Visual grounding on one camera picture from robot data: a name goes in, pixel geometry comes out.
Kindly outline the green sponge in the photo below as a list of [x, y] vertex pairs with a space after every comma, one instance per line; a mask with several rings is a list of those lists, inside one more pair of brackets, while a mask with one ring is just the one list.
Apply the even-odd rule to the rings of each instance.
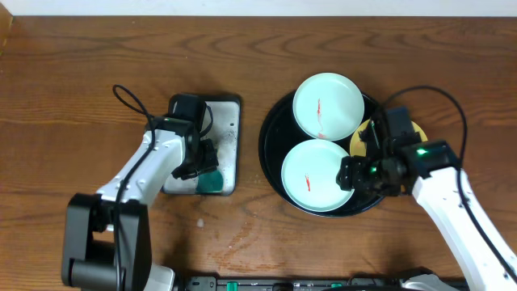
[[202, 174], [198, 177], [197, 193], [219, 193], [224, 187], [224, 178], [219, 170]]

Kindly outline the yellow plate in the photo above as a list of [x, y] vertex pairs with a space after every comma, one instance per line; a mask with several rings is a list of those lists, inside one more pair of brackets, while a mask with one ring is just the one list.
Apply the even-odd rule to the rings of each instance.
[[[359, 137], [359, 133], [364, 131], [367, 128], [368, 123], [370, 122], [369, 119], [365, 120], [353, 133], [351, 137], [350, 142], [350, 150], [349, 154], [350, 156], [360, 156], [365, 157], [367, 155], [367, 147], [366, 143], [361, 141]], [[427, 141], [427, 135], [423, 132], [421, 127], [416, 124], [415, 122], [411, 121], [411, 124], [413, 125], [414, 131], [419, 134], [422, 141]]]

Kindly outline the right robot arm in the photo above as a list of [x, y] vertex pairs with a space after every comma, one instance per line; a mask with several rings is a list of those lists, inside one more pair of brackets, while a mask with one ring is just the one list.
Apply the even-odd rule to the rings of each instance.
[[336, 182], [343, 190], [378, 196], [407, 192], [439, 229], [471, 290], [516, 288], [516, 255], [447, 142], [406, 145], [382, 158], [346, 156]]

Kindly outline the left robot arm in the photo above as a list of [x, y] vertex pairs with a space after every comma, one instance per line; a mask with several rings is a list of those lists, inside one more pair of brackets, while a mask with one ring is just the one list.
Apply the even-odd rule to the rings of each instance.
[[216, 168], [202, 122], [157, 117], [122, 170], [95, 194], [75, 194], [65, 215], [64, 285], [82, 290], [172, 290], [174, 271], [152, 259], [149, 207], [170, 176]]

